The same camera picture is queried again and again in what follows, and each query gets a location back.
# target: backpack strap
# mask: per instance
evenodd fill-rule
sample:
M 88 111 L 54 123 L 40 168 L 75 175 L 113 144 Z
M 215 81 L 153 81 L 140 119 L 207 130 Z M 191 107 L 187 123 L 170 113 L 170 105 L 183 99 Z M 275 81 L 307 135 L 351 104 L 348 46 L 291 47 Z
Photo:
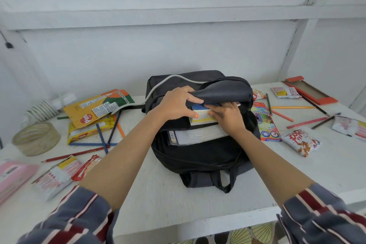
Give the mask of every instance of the backpack strap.
M 234 186 L 236 177 L 238 175 L 238 168 L 233 167 L 229 169 L 230 183 L 227 186 L 222 186 L 220 171 L 210 171 L 210 172 L 186 172 L 181 174 L 181 179 L 183 184 L 187 188 L 196 187 L 207 187 L 215 186 L 224 193 L 229 193 Z

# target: hanging black cord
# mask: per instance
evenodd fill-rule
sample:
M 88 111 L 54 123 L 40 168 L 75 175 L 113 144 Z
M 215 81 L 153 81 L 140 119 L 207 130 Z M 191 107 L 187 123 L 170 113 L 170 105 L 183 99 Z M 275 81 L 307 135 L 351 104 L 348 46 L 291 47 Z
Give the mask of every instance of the hanging black cord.
M 5 38 L 4 34 L 1 32 L 0 30 L 0 34 L 2 35 L 2 37 L 4 38 L 4 41 L 5 41 L 5 46 L 6 48 L 14 48 L 14 46 L 8 42 L 8 40 Z

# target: table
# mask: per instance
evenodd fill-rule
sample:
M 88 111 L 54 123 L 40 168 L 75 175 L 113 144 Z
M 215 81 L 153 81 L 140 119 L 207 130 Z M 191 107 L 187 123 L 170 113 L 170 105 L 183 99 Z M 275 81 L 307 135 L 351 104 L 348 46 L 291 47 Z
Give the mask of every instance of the table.
M 268 93 L 272 106 L 308 105 L 303 99 L 278 99 L 270 87 L 281 83 L 253 85 L 253 88 Z M 143 96 L 134 97 L 139 102 Z M 323 106 L 330 114 L 342 112 L 344 116 L 366 119 L 339 103 Z M 277 109 L 295 120 L 289 122 L 273 115 L 281 135 L 290 132 L 286 126 L 323 117 L 317 109 Z M 141 110 L 125 110 L 120 124 L 127 134 L 142 118 Z M 52 119 L 51 122 L 61 133 L 55 148 L 36 157 L 23 156 L 13 145 L 7 145 L 1 158 L 13 158 L 26 163 L 40 163 L 42 160 L 82 151 L 88 147 L 66 145 L 69 120 Z M 314 130 L 314 137 L 323 142 L 318 151 L 303 158 L 284 142 L 266 142 L 271 149 L 307 174 L 313 180 L 338 194 L 347 204 L 366 200 L 366 143 L 342 135 L 331 129 L 333 121 Z M 103 133 L 108 139 L 110 131 Z M 121 136 L 116 130 L 112 142 Z M 97 135 L 81 141 L 100 142 Z M 103 156 L 104 151 L 97 152 Z M 79 156 L 83 162 L 92 154 Z M 3 243 L 14 243 L 23 233 L 42 221 L 66 195 L 71 184 L 51 201 L 43 202 L 38 191 L 30 182 L 55 162 L 42 163 L 38 173 L 25 183 L 15 194 L 0 205 L 0 235 Z M 257 172 L 253 169 L 237 177 L 233 190 L 224 194 L 215 187 L 186 188 L 178 174 L 167 170 L 156 159 L 150 149 L 140 172 L 120 210 L 114 227 L 114 235 L 143 232 L 157 228 L 178 225 L 183 238 L 203 236 L 230 229 L 275 220 L 279 207 L 269 194 Z

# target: person's left hand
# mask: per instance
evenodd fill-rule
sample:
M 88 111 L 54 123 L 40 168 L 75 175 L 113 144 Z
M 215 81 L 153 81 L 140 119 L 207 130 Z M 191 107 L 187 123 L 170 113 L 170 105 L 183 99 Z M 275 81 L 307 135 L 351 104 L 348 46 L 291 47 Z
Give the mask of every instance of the person's left hand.
M 204 101 L 191 95 L 190 92 L 194 92 L 194 89 L 189 86 L 168 91 L 154 110 L 159 112 L 166 120 L 175 120 L 184 116 L 198 118 L 198 114 L 188 109 L 185 102 L 188 100 L 194 103 L 203 103 Z

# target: person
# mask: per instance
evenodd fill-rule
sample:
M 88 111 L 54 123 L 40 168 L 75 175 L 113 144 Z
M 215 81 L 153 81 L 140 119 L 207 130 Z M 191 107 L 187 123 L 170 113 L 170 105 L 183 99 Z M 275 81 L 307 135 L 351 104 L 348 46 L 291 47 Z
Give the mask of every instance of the person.
M 113 243 L 118 209 L 156 133 L 168 120 L 198 117 L 185 106 L 186 100 L 203 103 L 190 94 L 192 91 L 186 86 L 167 92 L 162 102 L 61 200 L 47 219 L 18 243 Z M 236 103 L 206 107 L 245 150 L 281 207 L 278 219 L 290 243 L 366 243 L 366 219 L 348 211 L 340 197 L 315 183 L 246 130 Z

